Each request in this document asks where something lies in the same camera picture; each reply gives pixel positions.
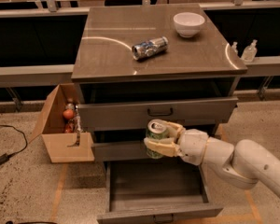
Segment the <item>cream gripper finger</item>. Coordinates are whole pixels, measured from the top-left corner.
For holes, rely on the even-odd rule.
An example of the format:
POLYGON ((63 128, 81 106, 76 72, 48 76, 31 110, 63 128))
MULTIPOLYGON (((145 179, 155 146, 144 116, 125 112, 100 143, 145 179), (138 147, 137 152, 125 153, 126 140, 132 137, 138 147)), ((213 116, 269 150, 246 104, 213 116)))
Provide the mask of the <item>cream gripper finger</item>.
POLYGON ((160 140, 170 140, 172 142, 176 142, 180 135, 186 130, 182 125, 171 121, 161 119, 160 124, 160 140))
POLYGON ((166 157, 177 157, 180 155, 179 145, 175 143, 174 138, 152 139, 146 137, 144 144, 148 149, 166 157))

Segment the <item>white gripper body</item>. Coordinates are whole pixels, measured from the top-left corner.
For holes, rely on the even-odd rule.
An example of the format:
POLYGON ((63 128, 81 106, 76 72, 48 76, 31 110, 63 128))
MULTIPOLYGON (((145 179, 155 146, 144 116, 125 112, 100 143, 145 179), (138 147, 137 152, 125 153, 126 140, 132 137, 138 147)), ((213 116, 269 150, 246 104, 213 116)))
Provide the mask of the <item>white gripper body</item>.
POLYGON ((208 134, 196 129, 185 130, 179 140, 180 158, 187 163, 200 165, 208 141, 208 134))

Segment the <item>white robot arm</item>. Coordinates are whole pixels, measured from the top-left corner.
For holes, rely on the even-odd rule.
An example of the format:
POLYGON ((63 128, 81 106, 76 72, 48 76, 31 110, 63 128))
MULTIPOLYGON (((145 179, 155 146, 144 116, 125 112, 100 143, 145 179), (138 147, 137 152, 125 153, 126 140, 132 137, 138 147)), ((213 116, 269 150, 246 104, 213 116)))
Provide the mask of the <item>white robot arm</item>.
POLYGON ((197 129, 153 119, 147 125, 144 144, 154 159, 179 157, 196 166, 205 164, 239 189, 252 189, 261 182, 280 199, 280 160, 252 140, 233 145, 197 129))

